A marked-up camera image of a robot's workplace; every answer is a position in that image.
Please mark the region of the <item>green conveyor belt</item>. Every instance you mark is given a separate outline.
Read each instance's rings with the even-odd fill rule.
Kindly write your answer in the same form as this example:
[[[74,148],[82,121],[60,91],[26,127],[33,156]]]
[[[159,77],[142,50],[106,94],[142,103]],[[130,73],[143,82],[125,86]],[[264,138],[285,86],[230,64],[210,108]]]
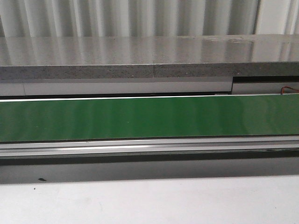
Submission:
[[[297,135],[286,95],[2,101],[1,142]]]

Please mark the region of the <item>grey stone counter slab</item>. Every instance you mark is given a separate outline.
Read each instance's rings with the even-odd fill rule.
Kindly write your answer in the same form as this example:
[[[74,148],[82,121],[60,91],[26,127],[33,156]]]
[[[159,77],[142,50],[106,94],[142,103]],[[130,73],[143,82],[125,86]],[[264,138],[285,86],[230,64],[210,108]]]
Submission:
[[[0,40],[1,80],[298,75],[298,35]]]

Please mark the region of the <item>aluminium conveyor front rail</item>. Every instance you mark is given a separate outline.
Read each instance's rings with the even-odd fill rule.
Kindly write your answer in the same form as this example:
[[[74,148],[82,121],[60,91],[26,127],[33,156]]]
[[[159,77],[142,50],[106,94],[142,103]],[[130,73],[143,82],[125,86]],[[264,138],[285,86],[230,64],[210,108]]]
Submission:
[[[214,153],[241,151],[279,151],[299,148],[299,137],[243,136],[136,140],[82,140],[59,142],[2,143],[0,156],[70,156],[95,154]]]

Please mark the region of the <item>white conveyor back rail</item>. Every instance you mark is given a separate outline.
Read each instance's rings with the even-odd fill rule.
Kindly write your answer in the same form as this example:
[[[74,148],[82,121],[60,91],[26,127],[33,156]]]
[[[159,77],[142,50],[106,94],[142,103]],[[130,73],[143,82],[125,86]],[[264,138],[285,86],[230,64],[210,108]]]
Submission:
[[[208,98],[208,97],[245,97],[245,96],[288,96],[299,95],[299,93],[284,94],[218,94],[218,95],[191,95],[191,96],[142,96],[142,97],[78,97],[78,98],[17,98],[1,99],[0,102],[32,102],[32,101],[69,101],[69,100],[104,100],[104,99],[136,99],[136,98]]]

